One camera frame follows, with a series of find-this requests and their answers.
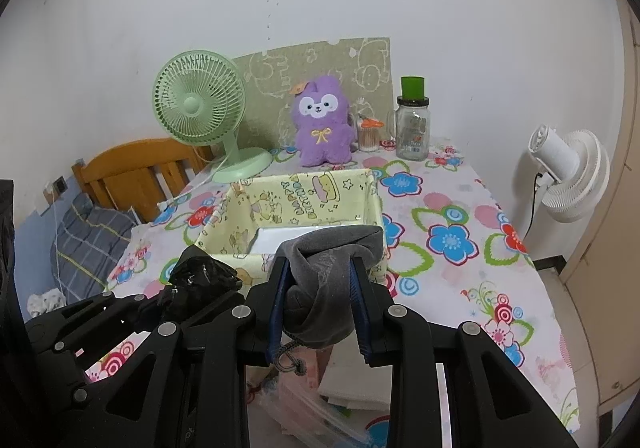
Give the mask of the yellow cartoon fabric box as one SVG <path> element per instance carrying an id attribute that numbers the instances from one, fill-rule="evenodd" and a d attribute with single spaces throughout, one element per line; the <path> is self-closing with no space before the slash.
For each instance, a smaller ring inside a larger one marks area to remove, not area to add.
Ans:
<path id="1" fill-rule="evenodd" d="M 371 171 L 255 177 L 230 185 L 195 245 L 254 286 L 268 279 L 279 240 L 347 225 L 384 226 Z"/>

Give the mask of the beige wooden door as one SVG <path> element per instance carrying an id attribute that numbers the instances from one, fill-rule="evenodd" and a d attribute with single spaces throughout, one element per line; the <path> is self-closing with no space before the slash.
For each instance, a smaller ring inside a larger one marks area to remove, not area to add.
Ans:
<path id="1" fill-rule="evenodd" d="M 639 20 L 628 0 L 616 4 L 625 69 L 611 178 L 561 276 L 589 345 L 600 413 L 639 390 Z"/>

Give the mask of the wall power socket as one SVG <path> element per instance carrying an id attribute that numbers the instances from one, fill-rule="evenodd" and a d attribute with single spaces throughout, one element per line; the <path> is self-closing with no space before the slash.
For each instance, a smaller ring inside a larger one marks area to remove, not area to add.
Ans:
<path id="1" fill-rule="evenodd" d="M 64 192 L 67 190 L 67 182 L 63 176 L 60 176 L 57 179 L 55 179 L 54 182 L 52 182 L 52 187 L 55 194 L 57 196 L 60 196 L 61 194 L 64 194 Z"/>

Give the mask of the toothpick jar orange lid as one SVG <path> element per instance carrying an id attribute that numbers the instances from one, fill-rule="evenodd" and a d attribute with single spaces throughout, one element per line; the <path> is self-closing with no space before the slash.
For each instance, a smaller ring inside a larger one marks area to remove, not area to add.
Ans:
<path id="1" fill-rule="evenodd" d="M 357 120 L 358 149 L 362 152 L 378 150 L 381 141 L 381 130 L 385 124 L 377 119 L 367 118 L 361 114 Z"/>

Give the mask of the white floor fan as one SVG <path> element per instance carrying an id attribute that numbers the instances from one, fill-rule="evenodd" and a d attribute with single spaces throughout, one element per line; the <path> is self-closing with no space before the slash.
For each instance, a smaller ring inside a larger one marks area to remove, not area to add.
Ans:
<path id="1" fill-rule="evenodd" d="M 608 153 L 590 130 L 564 136 L 541 124 L 529 138 L 529 155 L 541 167 L 541 205 L 559 223 L 574 223 L 602 199 L 611 165 Z"/>

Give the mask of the black plastic bag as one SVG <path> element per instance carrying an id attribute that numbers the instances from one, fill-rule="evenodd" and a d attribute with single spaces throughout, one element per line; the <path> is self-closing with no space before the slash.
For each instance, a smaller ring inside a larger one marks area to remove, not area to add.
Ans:
<path id="1" fill-rule="evenodd" d="M 160 292 L 160 304 L 195 310 L 216 298 L 242 289 L 236 270 L 198 246 L 188 246 L 172 268 L 169 283 Z"/>

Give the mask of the pink sachet packet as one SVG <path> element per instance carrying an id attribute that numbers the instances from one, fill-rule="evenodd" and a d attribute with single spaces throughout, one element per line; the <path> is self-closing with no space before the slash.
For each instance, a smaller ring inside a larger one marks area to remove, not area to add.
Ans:
<path id="1" fill-rule="evenodd" d="M 301 385 L 306 390 L 318 390 L 333 347 L 314 350 L 306 346 L 296 346 L 279 358 L 280 382 Z"/>

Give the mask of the glass jar green lid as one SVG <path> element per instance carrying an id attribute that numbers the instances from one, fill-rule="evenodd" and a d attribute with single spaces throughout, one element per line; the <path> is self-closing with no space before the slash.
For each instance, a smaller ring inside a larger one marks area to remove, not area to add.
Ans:
<path id="1" fill-rule="evenodd" d="M 396 152 L 401 159 L 425 161 L 431 134 L 430 100 L 423 76 L 402 76 L 395 112 Z"/>

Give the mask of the purple plush toy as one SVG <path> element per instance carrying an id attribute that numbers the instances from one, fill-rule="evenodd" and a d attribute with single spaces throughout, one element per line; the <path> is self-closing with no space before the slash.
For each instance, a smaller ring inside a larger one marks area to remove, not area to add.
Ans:
<path id="1" fill-rule="evenodd" d="M 349 102 L 334 75 L 318 76 L 300 84 L 291 116 L 301 166 L 311 168 L 352 160 L 356 130 L 349 124 Z"/>

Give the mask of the green cartoon wall mat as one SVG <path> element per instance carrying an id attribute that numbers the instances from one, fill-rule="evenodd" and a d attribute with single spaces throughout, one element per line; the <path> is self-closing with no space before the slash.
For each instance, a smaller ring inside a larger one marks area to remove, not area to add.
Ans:
<path id="1" fill-rule="evenodd" d="M 349 103 L 349 119 L 382 122 L 394 108 L 389 38 L 346 38 L 254 52 L 233 60 L 246 93 L 239 146 L 272 149 L 292 146 L 294 100 L 306 87 L 320 88 L 331 75 Z"/>

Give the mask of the grey plaid pillow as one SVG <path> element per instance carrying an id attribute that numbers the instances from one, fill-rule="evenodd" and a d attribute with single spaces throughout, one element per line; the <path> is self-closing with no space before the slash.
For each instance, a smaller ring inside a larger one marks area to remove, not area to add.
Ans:
<path id="1" fill-rule="evenodd" d="M 102 208 L 85 192 L 74 197 L 56 227 L 51 246 L 52 276 L 67 304 L 107 290 L 108 276 L 139 224 L 132 208 Z"/>

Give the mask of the green desk fan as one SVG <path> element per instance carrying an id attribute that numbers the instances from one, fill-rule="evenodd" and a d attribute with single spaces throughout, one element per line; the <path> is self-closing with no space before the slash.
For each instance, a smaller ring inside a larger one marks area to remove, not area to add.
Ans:
<path id="1" fill-rule="evenodd" d="M 215 182 L 253 178 L 272 162 L 263 148 L 239 146 L 245 87 L 235 64 L 216 52 L 190 50 L 166 62 L 153 85 L 152 107 L 160 126 L 178 142 L 221 145 L 224 160 L 213 174 Z"/>

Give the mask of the white crumpled cloth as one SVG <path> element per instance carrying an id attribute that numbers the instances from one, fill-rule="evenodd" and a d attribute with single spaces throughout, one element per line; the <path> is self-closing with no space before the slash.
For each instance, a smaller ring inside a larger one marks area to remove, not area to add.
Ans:
<path id="1" fill-rule="evenodd" d="M 57 288 L 47 290 L 43 294 L 32 294 L 27 299 L 27 312 L 30 318 L 53 312 L 66 305 L 66 297 Z"/>

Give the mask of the grey drawstring pouch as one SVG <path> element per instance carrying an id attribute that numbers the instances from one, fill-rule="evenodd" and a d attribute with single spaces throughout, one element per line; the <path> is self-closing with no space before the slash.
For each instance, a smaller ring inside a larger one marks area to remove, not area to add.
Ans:
<path id="1" fill-rule="evenodd" d="M 278 371 L 283 371 L 279 358 L 292 348 L 321 350 L 352 333 L 352 261 L 359 258 L 367 270 L 378 266 L 383 240 L 379 226 L 348 225 L 321 228 L 281 243 L 277 254 L 288 261 L 288 271 L 280 317 L 290 340 L 272 355 Z"/>

